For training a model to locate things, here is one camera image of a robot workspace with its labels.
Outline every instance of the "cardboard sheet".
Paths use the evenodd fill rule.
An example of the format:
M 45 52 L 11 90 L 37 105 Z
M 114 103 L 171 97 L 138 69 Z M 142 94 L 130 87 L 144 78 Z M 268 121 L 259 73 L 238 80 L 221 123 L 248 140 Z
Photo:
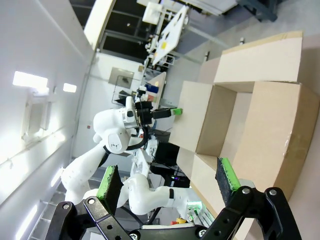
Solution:
M 302 40 L 294 31 L 225 50 L 214 83 L 297 82 Z

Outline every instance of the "cardboard box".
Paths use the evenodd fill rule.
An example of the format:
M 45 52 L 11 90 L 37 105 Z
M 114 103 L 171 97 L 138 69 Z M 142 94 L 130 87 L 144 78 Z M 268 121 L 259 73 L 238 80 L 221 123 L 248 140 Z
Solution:
M 219 156 L 228 131 L 236 93 L 211 84 L 184 81 L 169 142 L 193 153 Z
M 318 42 L 308 40 L 302 45 L 302 34 L 286 33 L 225 51 L 221 59 L 214 60 L 213 67 L 208 62 L 203 64 L 198 81 L 212 83 L 216 71 L 215 88 L 226 88 L 230 95 L 236 96 L 235 106 L 231 117 L 226 118 L 230 124 L 220 154 L 187 148 L 183 151 L 184 155 L 189 156 L 188 164 L 184 165 L 183 158 L 177 162 L 181 168 L 184 165 L 188 169 L 192 188 L 214 216 L 224 207 L 214 179 L 214 156 L 225 157 L 230 152 L 239 178 L 253 181 L 260 191 L 272 186 L 280 187 L 290 198 L 303 168 L 318 117 L 319 96 L 310 90 L 320 82 L 316 79 L 320 73 L 317 57 L 320 51 L 314 49 Z M 181 94 L 181 97 L 183 99 L 180 101 L 184 102 L 190 95 Z M 246 106 L 239 110 L 239 103 Z M 246 238 L 252 222 L 247 219 L 242 224 L 236 235 L 238 240 Z
M 280 187 L 289 199 L 305 162 L 319 102 L 319 96 L 301 84 L 256 82 L 232 164 L 238 178 L 253 181 L 261 192 Z M 225 207 L 216 168 L 216 157 L 193 155 L 191 186 L 214 217 Z M 252 222 L 242 224 L 238 240 L 245 239 Z

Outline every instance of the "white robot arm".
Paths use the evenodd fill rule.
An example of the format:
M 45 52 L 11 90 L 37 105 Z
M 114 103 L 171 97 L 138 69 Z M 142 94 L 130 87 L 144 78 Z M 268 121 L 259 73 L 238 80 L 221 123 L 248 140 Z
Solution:
M 150 112 L 145 109 L 141 112 L 141 114 L 146 113 L 146 117 L 142 116 L 142 118 L 146 120 L 149 117 L 148 119 L 151 119 Z M 93 141 L 97 145 L 76 158 L 61 175 L 62 183 L 66 188 L 66 201 L 71 201 L 76 205 L 82 201 L 83 197 L 96 194 L 96 189 L 90 190 L 88 180 L 97 170 L 104 154 L 106 154 L 105 150 L 113 154 L 121 154 L 126 150 L 137 148 L 141 142 L 145 141 L 145 138 L 142 140 L 138 137 L 132 137 L 132 133 L 138 126 L 138 111 L 135 109 L 132 97 L 126 98 L 123 108 L 109 109 L 95 115 Z M 131 176 L 123 184 L 118 207 L 121 207 L 129 199 L 131 211 L 137 215 L 146 214 L 157 207 L 176 207 L 179 212 L 183 213 L 190 192 L 188 188 L 167 186 L 151 190 L 147 177 L 138 173 Z

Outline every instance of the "black metal bracket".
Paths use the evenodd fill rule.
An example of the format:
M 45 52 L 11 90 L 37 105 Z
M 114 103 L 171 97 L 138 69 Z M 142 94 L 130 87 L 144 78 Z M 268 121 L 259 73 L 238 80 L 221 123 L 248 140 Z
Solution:
M 265 240 L 302 240 L 283 191 L 272 187 L 259 192 L 240 187 L 203 236 L 203 240 L 232 240 L 245 218 L 259 223 Z

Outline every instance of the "table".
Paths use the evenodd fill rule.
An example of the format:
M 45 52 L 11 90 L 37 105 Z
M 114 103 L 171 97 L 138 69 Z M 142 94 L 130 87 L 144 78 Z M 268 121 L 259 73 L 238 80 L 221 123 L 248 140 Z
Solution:
M 180 9 L 180 11 L 176 13 L 176 15 L 169 22 L 169 24 L 161 32 L 160 38 L 157 43 L 156 51 L 154 54 L 154 58 L 152 61 L 153 66 L 156 65 L 162 58 L 164 58 L 169 53 L 177 57 L 188 59 L 189 61 L 192 61 L 194 63 L 202 64 L 202 61 L 198 61 L 196 59 L 193 59 L 192 57 L 188 57 L 173 51 L 178 46 L 181 32 L 184 27 L 189 31 L 192 31 L 216 44 L 223 46 L 226 49 L 230 47 L 227 44 L 225 44 L 223 41 L 219 40 L 218 38 L 213 37 L 210 34 L 202 32 L 199 29 L 188 25 L 188 22 L 189 22 L 188 10 L 189 10 L 189 7 L 183 6 Z

